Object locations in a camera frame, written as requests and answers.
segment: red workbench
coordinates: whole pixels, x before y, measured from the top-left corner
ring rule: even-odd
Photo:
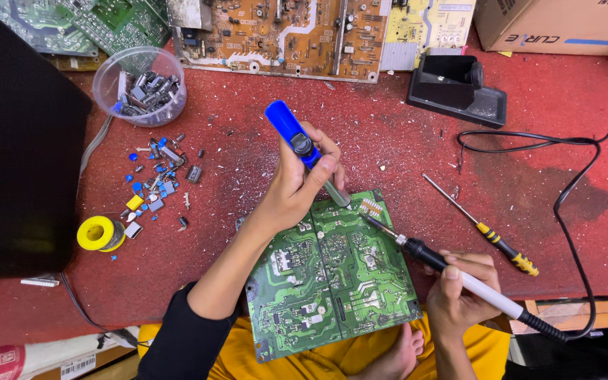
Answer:
[[[475,34],[470,40],[468,54],[484,64],[485,85],[508,94],[504,131],[558,137],[606,133],[607,57],[517,53],[509,58],[481,51]],[[93,73],[68,75],[90,93]],[[496,155],[467,152],[459,174],[455,137],[482,127],[404,104],[409,79],[409,73],[381,73],[378,84],[332,82],[333,90],[323,81],[185,70],[189,96],[177,120],[149,129],[114,119],[80,183],[76,209],[81,220],[107,212],[118,218],[132,196],[130,185],[124,185],[124,176],[134,168],[128,154],[146,146],[149,137],[171,139],[185,133],[182,147],[192,163],[203,167],[203,174],[198,184],[181,182],[177,193],[164,200],[158,220],[146,213],[149,216],[139,220],[144,227],[140,235],[112,253],[117,260],[76,247],[67,273],[86,311],[108,327],[158,322],[171,294],[210,267],[232,238],[234,220],[258,204],[269,184],[278,147],[263,113],[275,99],[285,100],[298,118],[338,141],[350,178],[348,190],[381,188],[394,226],[402,233],[421,237],[434,248],[493,255],[502,290],[511,298],[583,296],[552,208],[560,190],[595,149],[571,145]],[[95,106],[86,145],[105,117]],[[486,141],[495,147],[521,143]],[[205,150],[202,159],[196,158],[199,149]],[[450,192],[458,186],[460,203],[528,253],[540,275],[517,272],[421,177],[422,172]],[[147,171],[133,174],[140,181],[150,177]],[[185,191],[190,193],[190,211],[184,207]],[[608,295],[608,141],[595,167],[563,206],[563,215],[596,295]],[[180,216],[187,217],[189,228],[176,232]],[[424,301],[432,280],[414,263],[409,265]],[[62,286],[0,281],[0,344],[52,341],[94,331]]]

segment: yellow screwdriver handle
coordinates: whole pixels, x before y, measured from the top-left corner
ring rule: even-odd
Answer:
[[[509,260],[511,260],[511,263],[517,266],[520,271],[531,274],[534,277],[538,276],[538,269],[536,269],[534,263],[531,262],[527,256],[511,248],[511,246],[503,241],[501,236],[494,232],[493,229],[487,227],[483,223],[477,223],[476,227],[485,236],[485,238],[487,238],[487,240],[489,240],[494,247],[499,248],[499,251],[501,251]]]

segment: black cable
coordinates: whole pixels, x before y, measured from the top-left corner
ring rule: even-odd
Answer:
[[[467,134],[493,134],[495,136],[526,137],[529,139],[544,140],[545,142],[540,142],[540,143],[531,144],[531,145],[524,145],[521,147],[504,149],[504,150],[484,150],[484,149],[472,147],[471,145],[468,145],[465,142],[463,142],[463,140],[461,138]],[[576,340],[578,338],[584,337],[585,335],[587,335],[590,332],[590,330],[595,325],[595,318],[597,316],[597,311],[595,310],[595,296],[593,295],[593,290],[590,288],[590,283],[588,282],[588,277],[586,275],[586,272],[583,269],[581,260],[578,258],[578,253],[576,252],[576,247],[574,245],[574,242],[571,240],[571,236],[569,234],[569,230],[567,229],[567,225],[564,223],[564,220],[562,220],[562,217],[559,214],[559,208],[562,205],[562,203],[564,202],[564,200],[567,198],[567,196],[569,195],[571,190],[574,189],[576,184],[578,184],[580,179],[586,174],[586,172],[590,168],[593,167],[593,164],[595,163],[595,161],[597,160],[597,158],[599,157],[600,152],[601,152],[600,143],[606,141],[607,139],[608,139],[608,132],[603,138],[601,138],[599,140],[589,139],[587,137],[569,137],[566,139],[559,139],[557,137],[545,136],[543,134],[524,133],[524,132],[504,132],[504,131],[467,131],[467,132],[462,132],[457,136],[457,141],[459,142],[459,144],[461,144],[462,154],[463,154],[463,150],[477,151],[480,153],[508,153],[511,151],[533,150],[536,148],[547,147],[547,146],[554,145],[554,144],[593,145],[593,146],[595,146],[595,149],[596,149],[595,157],[593,157],[593,159],[590,161],[590,163],[588,163],[588,165],[586,165],[586,167],[583,168],[583,170],[581,170],[576,175],[576,177],[574,177],[571,180],[571,182],[569,182],[569,185],[567,185],[564,188],[564,190],[562,190],[562,193],[560,194],[560,196],[557,198],[557,201],[555,201],[555,204],[553,205],[553,212],[555,213],[555,218],[557,218],[557,221],[559,222],[559,225],[562,228],[562,231],[564,232],[564,236],[567,238],[567,242],[569,243],[569,248],[571,250],[571,255],[574,257],[574,262],[576,263],[578,272],[580,273],[581,279],[583,280],[583,286],[586,288],[586,293],[588,295],[588,303],[590,304],[590,318],[588,319],[588,323],[583,328],[583,330],[581,330],[581,332],[579,332],[575,335],[569,335],[568,336],[569,340]]]
[[[117,336],[121,337],[123,340],[132,344],[133,346],[142,346],[142,347],[147,347],[147,348],[149,347],[148,345],[144,344],[144,343],[147,343],[146,341],[137,341],[137,339],[133,340],[130,337],[126,337],[125,335],[122,335],[121,333],[119,333],[117,331],[108,330],[105,327],[93,322],[93,320],[91,320],[89,318],[88,314],[86,314],[86,312],[84,311],[84,308],[81,307],[81,304],[79,304],[79,301],[76,299],[76,296],[74,295],[74,292],[72,291],[72,288],[70,287],[70,283],[67,281],[67,277],[65,277],[64,272],[60,272],[60,279],[62,280],[62,283],[65,285],[65,289],[67,289],[67,292],[70,294],[70,298],[72,298],[72,302],[74,303],[74,306],[76,306],[77,310],[79,310],[79,314],[81,314],[81,316],[84,317],[86,322],[88,322],[91,326],[95,327],[98,330],[101,330],[102,332],[112,333],[114,335],[117,335]]]

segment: bare foot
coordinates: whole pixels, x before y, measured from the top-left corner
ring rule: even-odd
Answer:
[[[393,346],[349,380],[404,380],[419,365],[417,355],[424,352],[424,333],[412,332],[409,323],[401,324],[401,331]]]

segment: clear plastic container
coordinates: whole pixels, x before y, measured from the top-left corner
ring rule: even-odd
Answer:
[[[117,101],[119,73],[125,70],[137,78],[152,70],[166,78],[176,75],[180,79],[179,90],[164,107],[142,116],[118,114],[112,107]],[[177,58],[167,51],[153,46],[131,47],[109,57],[95,73],[93,96],[98,106],[106,113],[138,126],[161,126],[178,117],[186,103],[184,72]]]

